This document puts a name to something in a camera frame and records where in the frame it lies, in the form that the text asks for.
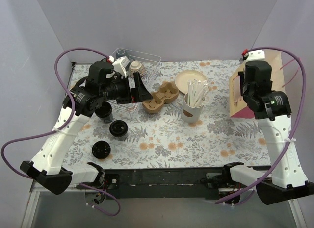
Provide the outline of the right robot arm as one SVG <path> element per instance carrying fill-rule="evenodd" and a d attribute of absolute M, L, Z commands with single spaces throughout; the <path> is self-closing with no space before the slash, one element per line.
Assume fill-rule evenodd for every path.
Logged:
<path fill-rule="evenodd" d="M 298 127 L 306 92 L 306 73 L 300 59 L 293 53 L 275 47 L 291 56 L 302 73 L 301 100 L 295 123 L 291 122 L 291 107 L 287 95 L 272 89 L 272 68 L 265 60 L 266 47 L 245 50 L 242 53 L 244 68 L 239 71 L 240 94 L 253 111 L 266 140 L 271 167 L 262 173 L 243 163 L 226 164 L 222 170 L 222 182 L 227 187 L 240 183 L 245 187 L 217 200 L 226 203 L 246 191 L 256 192 L 266 205 L 313 195 L 314 184 L 305 175 L 298 159 L 294 134 Z"/>

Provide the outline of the black takeout coffee cup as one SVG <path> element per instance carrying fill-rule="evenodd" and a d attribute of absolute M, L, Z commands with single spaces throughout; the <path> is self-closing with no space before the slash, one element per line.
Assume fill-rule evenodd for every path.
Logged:
<path fill-rule="evenodd" d="M 109 102 L 103 102 L 102 106 L 95 110 L 95 114 L 104 123 L 111 123 L 113 121 L 112 107 Z"/>

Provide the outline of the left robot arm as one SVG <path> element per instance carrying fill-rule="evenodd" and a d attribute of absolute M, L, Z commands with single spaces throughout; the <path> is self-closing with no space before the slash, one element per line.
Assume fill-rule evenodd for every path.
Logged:
<path fill-rule="evenodd" d="M 121 59 L 113 63 L 103 59 L 92 64 L 88 76 L 80 79 L 64 99 L 52 134 L 30 161 L 21 163 L 20 169 L 56 195 L 73 184 L 101 188 L 105 181 L 101 166 L 89 162 L 86 166 L 67 170 L 62 163 L 77 134 L 105 101 L 128 104 L 152 98 L 139 72 L 133 74 L 133 79 L 135 87 L 130 88 Z"/>

